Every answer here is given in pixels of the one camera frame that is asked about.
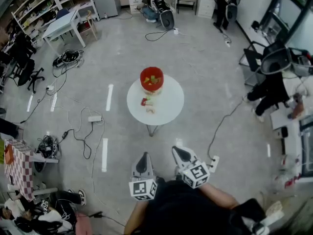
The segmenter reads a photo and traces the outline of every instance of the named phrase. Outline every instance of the floor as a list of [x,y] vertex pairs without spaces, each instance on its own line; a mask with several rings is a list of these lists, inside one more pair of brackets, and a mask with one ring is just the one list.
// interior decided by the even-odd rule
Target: floor
[[[119,16],[121,19],[129,17],[125,11]],[[79,128],[80,112],[85,106],[103,115],[103,138],[108,139],[107,172],[101,171],[102,143],[93,168],[92,160],[102,134],[102,126],[94,125],[94,131],[87,139],[92,148],[89,160],[82,155],[82,142],[76,141],[70,133],[61,144],[60,163],[49,164],[43,173],[37,175],[48,186],[85,189],[88,205],[82,212],[103,211],[125,224],[135,205],[128,187],[131,163],[144,151],[150,153],[156,172],[166,179],[174,175],[171,147],[177,142],[192,148],[203,161],[210,163],[207,149],[218,124],[251,89],[244,86],[243,71],[238,65],[248,42],[237,25],[229,26],[227,33],[232,43],[228,47],[212,20],[199,18],[190,9],[182,9],[175,17],[179,35],[169,31],[155,42],[147,41],[145,34],[163,31],[162,27],[156,29],[156,24],[145,22],[141,15],[128,20],[111,18],[97,22],[99,40],[95,41],[91,33],[83,36],[87,45],[83,49],[84,64],[68,71],[66,83],[57,94],[54,111],[50,111],[52,100],[46,96],[32,117],[22,125],[23,138],[37,147],[37,138],[42,138],[47,131],[60,139],[66,130],[71,129],[67,111],[74,129]],[[60,52],[82,49],[78,39],[71,38],[69,34],[65,42],[65,46],[61,40],[53,44]],[[45,88],[55,80],[51,68],[56,56],[49,46],[44,45],[33,58],[36,69],[44,68],[45,81],[38,83],[30,110],[36,106],[37,99],[43,97]],[[126,104],[129,87],[149,66],[160,67],[165,74],[175,78],[185,95],[180,115],[152,138],[148,136],[146,126],[132,117]],[[57,88],[64,79],[62,76],[57,80]],[[106,111],[109,84],[114,87],[111,109]],[[30,95],[26,86],[18,88],[12,80],[7,81],[5,93],[0,97],[1,105],[8,111],[7,120],[20,122],[27,118]],[[85,137],[91,130],[88,116],[88,110],[84,110],[81,130],[76,134],[78,137]],[[281,150],[280,141],[272,136],[268,112],[266,122],[261,124],[252,114],[251,105],[242,103],[223,122],[211,147],[211,155],[218,155],[220,162],[210,177],[210,183],[231,193],[239,202],[257,197],[260,191],[266,193],[270,191],[272,178],[277,173]],[[92,188],[92,168],[96,195]],[[123,231],[108,219],[93,222],[94,234]]]

